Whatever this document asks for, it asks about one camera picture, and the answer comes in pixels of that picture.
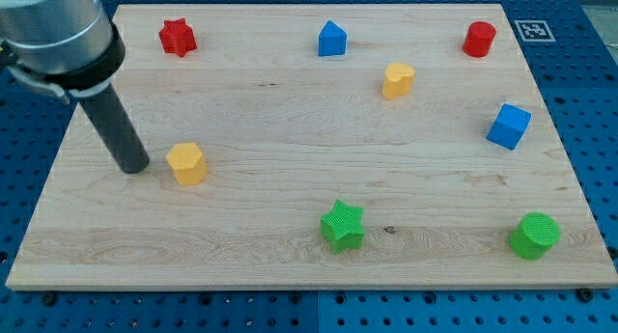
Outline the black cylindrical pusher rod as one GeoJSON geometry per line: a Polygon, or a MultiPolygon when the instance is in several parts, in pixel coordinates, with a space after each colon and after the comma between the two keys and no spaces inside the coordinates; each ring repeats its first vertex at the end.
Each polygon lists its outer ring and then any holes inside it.
{"type": "Polygon", "coordinates": [[[119,169],[125,174],[143,171],[150,158],[113,86],[77,100],[119,169]]]}

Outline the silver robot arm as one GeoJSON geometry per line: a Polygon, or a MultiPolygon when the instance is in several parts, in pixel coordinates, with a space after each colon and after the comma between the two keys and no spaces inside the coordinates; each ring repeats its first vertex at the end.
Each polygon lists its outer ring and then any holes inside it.
{"type": "Polygon", "coordinates": [[[1,67],[27,89],[76,99],[120,170],[150,159],[114,87],[126,49],[100,0],[1,0],[1,67]]]}

